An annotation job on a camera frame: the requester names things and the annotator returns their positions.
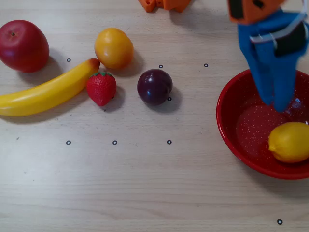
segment plum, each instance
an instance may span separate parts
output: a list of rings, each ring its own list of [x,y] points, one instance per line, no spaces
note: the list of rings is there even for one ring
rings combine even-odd
[[[147,104],[163,104],[173,89],[173,81],[169,74],[160,69],[144,72],[138,81],[137,91]]]

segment red apple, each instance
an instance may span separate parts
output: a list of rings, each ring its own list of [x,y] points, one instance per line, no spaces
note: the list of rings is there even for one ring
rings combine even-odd
[[[49,46],[33,23],[15,20],[0,28],[0,60],[23,73],[35,72],[47,63]]]

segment banana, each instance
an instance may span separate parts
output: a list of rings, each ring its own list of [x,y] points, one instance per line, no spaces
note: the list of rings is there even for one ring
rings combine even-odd
[[[49,110],[81,92],[100,62],[86,60],[70,71],[31,89],[0,95],[0,115],[28,116]]]

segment bowl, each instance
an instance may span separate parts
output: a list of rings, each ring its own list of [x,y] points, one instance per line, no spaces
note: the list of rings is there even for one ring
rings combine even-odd
[[[271,131],[291,121],[309,123],[309,76],[300,71],[294,98],[284,113],[263,104],[250,70],[235,76],[218,100],[217,123],[228,148],[247,166],[271,177],[290,180],[309,177],[309,160],[286,164],[268,150]]]

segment wooden table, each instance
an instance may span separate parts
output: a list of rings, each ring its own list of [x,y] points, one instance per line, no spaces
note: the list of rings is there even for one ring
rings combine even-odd
[[[285,7],[300,6],[291,0]],[[219,94],[248,68],[225,1],[147,14],[137,0],[2,0],[0,25],[15,19],[45,33],[51,58],[31,75],[1,63],[0,94],[95,57],[94,40],[108,27],[125,31],[136,55],[129,68],[113,72],[118,91],[104,109],[84,91],[42,114],[0,118],[1,232],[309,230],[309,181],[249,169],[218,132]],[[308,61],[299,69],[309,73]],[[159,65],[175,88],[172,101],[150,109],[136,84]]]

